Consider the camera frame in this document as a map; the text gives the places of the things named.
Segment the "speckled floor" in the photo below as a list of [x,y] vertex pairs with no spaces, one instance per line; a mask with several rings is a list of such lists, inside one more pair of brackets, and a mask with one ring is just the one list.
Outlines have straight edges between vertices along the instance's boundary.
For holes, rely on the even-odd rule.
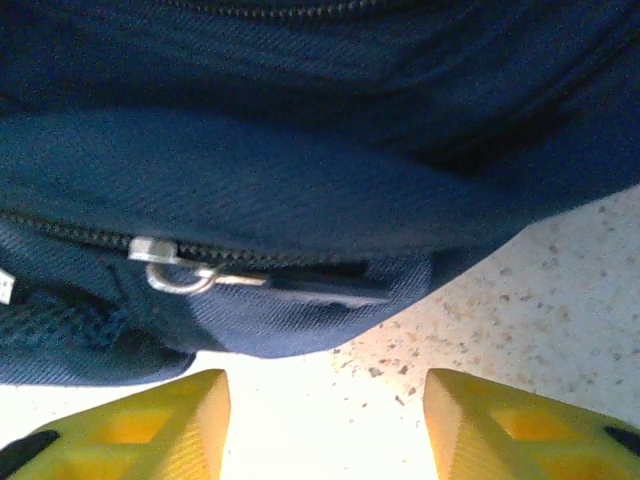
[[[223,478],[435,479],[423,379],[446,367],[640,425],[640,187],[530,227],[333,352],[226,368]],[[0,445],[141,388],[0,387]]]

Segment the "zipper slider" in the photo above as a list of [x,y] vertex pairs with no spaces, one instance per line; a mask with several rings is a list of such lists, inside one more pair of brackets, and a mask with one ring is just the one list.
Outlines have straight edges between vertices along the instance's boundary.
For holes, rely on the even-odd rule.
[[[234,271],[224,265],[186,260],[178,255],[174,242],[147,237],[135,237],[129,244],[130,260],[146,262],[147,282],[155,290],[175,295],[203,293],[214,285],[235,285],[266,288],[274,294],[304,303],[328,305],[338,303],[347,308],[360,308],[385,303],[389,289],[366,279],[339,278],[312,274],[262,273]],[[197,280],[180,284],[167,278],[164,266],[190,269]]]

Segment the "backpack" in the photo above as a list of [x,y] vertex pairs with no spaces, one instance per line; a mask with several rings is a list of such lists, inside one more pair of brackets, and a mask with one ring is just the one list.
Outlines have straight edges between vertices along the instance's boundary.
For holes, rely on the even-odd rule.
[[640,183],[638,10],[1,2],[0,381],[329,349]]

